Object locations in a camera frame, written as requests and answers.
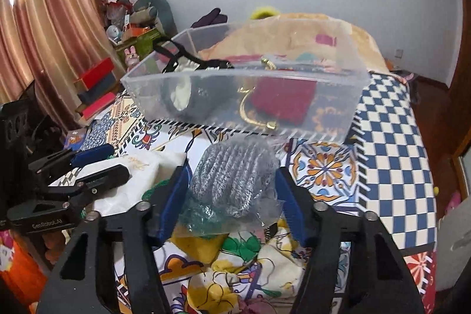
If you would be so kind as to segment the pink curtain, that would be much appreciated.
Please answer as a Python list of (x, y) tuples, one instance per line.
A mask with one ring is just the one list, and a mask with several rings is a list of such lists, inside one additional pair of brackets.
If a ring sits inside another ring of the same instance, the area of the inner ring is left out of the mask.
[(75, 81), (109, 57), (125, 68), (105, 33), (103, 0), (1, 0), (1, 102), (34, 83), (40, 108), (65, 131), (74, 129)]

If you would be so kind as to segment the peach plush blanket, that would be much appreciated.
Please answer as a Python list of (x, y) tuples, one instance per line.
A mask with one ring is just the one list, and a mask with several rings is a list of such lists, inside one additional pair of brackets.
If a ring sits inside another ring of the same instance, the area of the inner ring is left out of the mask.
[(291, 61), (313, 53), (326, 64), (339, 60), (353, 64), (359, 58), (368, 71), (389, 73), (376, 40), (367, 31), (325, 14), (289, 13), (247, 22), (197, 53), (204, 60), (275, 54)]

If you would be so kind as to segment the black and white undergarment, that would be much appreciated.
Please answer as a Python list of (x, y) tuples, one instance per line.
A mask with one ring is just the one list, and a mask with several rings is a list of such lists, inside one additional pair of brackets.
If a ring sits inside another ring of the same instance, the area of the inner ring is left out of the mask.
[(154, 40), (152, 47), (168, 59), (160, 97), (172, 117), (194, 122), (206, 119), (234, 97), (234, 78), (219, 74), (234, 69), (230, 61), (203, 60), (166, 36)]

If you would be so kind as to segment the dark purple jacket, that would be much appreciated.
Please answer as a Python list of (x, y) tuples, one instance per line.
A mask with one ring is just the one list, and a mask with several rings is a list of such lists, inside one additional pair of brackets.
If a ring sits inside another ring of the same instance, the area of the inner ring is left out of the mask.
[(204, 26), (212, 26), (228, 22), (228, 16), (221, 13), (220, 8), (212, 9), (208, 14), (204, 15), (192, 24), (192, 28), (200, 28)]

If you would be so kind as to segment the yellow curved pillow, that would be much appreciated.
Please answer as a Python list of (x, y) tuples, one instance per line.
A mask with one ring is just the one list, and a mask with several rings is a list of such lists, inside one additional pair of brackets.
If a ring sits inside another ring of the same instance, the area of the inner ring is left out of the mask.
[(277, 15), (280, 15), (280, 11), (274, 7), (271, 6), (261, 6), (257, 7), (252, 13), (251, 13), (251, 20), (263, 20), (268, 17), (275, 17)]

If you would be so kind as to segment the grey green dinosaur plush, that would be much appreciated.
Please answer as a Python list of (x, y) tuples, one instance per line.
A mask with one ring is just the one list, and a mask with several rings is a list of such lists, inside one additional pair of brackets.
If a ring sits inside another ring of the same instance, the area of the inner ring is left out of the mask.
[(157, 27), (166, 36), (177, 34), (176, 23), (167, 0), (137, 0), (132, 9), (132, 24)]

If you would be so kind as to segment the green cardboard box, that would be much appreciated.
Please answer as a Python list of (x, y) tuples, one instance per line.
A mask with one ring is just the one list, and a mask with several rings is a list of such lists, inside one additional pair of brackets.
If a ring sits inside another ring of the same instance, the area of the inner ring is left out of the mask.
[(126, 41), (120, 42), (114, 48), (121, 64), (126, 66), (125, 59), (128, 54), (132, 53), (131, 47), (134, 47), (134, 51), (140, 60), (144, 59), (153, 51), (152, 42), (161, 36), (162, 33), (157, 28), (154, 28), (146, 30), (139, 36), (133, 36)]

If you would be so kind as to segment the grey knitted item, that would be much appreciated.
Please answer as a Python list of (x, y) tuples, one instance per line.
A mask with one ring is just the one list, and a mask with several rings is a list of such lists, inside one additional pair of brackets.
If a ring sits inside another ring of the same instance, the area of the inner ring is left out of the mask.
[(193, 172), (174, 234), (213, 237), (278, 222), (283, 209), (276, 192), (279, 143), (247, 135), (209, 146)]

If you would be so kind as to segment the patterned patchwork table cover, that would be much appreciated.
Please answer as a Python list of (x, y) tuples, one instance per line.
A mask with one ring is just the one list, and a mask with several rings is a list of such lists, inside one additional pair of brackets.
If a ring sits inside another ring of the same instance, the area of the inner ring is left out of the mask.
[(429, 313), (436, 203), (406, 82), (373, 74), (348, 139), (292, 139), (274, 173), (283, 214), (269, 232), (177, 240), (168, 203), (91, 213), (39, 301), (40, 313)]

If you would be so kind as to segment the pink rabbit toy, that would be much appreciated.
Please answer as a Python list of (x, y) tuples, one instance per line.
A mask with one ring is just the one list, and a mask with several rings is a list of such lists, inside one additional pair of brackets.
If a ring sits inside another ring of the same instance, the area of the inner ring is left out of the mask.
[(125, 64), (127, 71), (130, 72), (134, 67), (140, 63), (140, 57), (137, 54), (135, 47), (132, 45), (125, 49)]

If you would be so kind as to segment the white cloth bag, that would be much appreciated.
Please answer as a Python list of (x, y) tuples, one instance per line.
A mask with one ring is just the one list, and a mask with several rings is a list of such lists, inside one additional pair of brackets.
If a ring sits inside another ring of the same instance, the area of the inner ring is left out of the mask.
[(122, 157), (103, 160), (75, 168), (52, 182), (50, 187), (71, 187), (78, 179), (115, 165), (128, 168), (129, 180), (106, 192), (85, 207), (86, 212), (98, 211), (103, 217), (126, 212), (142, 200), (142, 196), (158, 182), (169, 179), (176, 167), (184, 164), (187, 155), (171, 151), (137, 151)]

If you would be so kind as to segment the clear plastic storage box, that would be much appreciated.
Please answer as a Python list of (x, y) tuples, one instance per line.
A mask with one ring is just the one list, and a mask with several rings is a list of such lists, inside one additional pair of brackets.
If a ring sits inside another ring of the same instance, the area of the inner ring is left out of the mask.
[(122, 80), (146, 119), (331, 143), (369, 81), (340, 21), (286, 17), (158, 38)]

